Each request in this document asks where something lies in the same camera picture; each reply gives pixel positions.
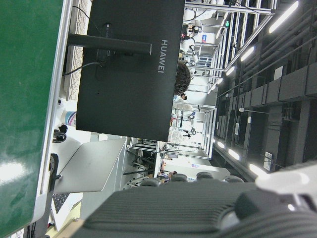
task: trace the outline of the monitor stand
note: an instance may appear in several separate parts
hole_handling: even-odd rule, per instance
[[[120,51],[132,54],[151,55],[152,44],[137,41],[127,41],[108,37],[68,34],[68,46]]]

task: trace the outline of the keyboard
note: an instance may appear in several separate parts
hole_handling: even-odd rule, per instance
[[[54,201],[56,213],[60,211],[62,205],[64,204],[68,196],[69,196],[69,193],[53,194],[53,201]]]
[[[88,16],[91,9],[90,0],[74,0],[74,6],[82,9]],[[88,30],[88,17],[79,9],[73,7],[71,12],[70,28],[71,33],[86,35]],[[73,71],[80,67],[83,63],[83,48],[78,46],[69,46],[67,52],[67,67],[66,72]],[[64,91],[66,100],[77,100],[79,84],[80,84],[81,69],[65,76]]]

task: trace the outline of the green surface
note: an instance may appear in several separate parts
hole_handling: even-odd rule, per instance
[[[33,217],[62,3],[1,1],[0,168],[22,172],[0,180],[0,237]]]

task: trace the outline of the black monitor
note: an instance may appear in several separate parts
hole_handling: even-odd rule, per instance
[[[84,48],[76,128],[167,141],[184,0],[94,0],[89,36],[151,43],[151,55]]]

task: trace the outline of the fluorescent light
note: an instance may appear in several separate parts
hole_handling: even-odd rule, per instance
[[[294,2],[293,5],[290,6],[289,9],[287,9],[283,15],[281,15],[276,22],[274,22],[273,25],[269,28],[268,32],[272,33],[276,30],[277,27],[279,27],[280,24],[282,24],[298,7],[298,1]]]
[[[223,78],[220,78],[220,79],[217,80],[216,84],[219,85],[219,84],[221,84],[222,81],[223,81]]]
[[[222,144],[220,141],[217,142],[217,145],[218,145],[221,149],[224,148],[224,144]]]
[[[236,152],[234,152],[233,150],[229,149],[228,152],[229,152],[229,155],[231,155],[236,160],[240,159],[240,156]]]
[[[245,52],[244,55],[241,56],[240,61],[244,61],[252,52],[254,51],[254,46],[248,49],[247,52]]]
[[[228,14],[229,14],[229,12],[226,12],[226,13],[224,14],[224,16],[223,16],[223,21],[224,21],[225,19],[227,19]]]
[[[216,34],[216,39],[218,39],[219,35],[220,35],[220,31],[221,31],[221,28],[218,30],[217,34]]]
[[[234,66],[233,67],[231,67],[228,71],[227,71],[227,73],[226,73],[226,75],[228,76],[229,74],[231,74],[233,71],[234,71]]]
[[[288,209],[291,210],[292,212],[295,211],[295,207],[292,204],[287,205]]]
[[[266,172],[264,172],[258,166],[255,166],[254,164],[250,164],[249,169],[259,177],[262,177],[262,178],[268,177],[268,174]]]

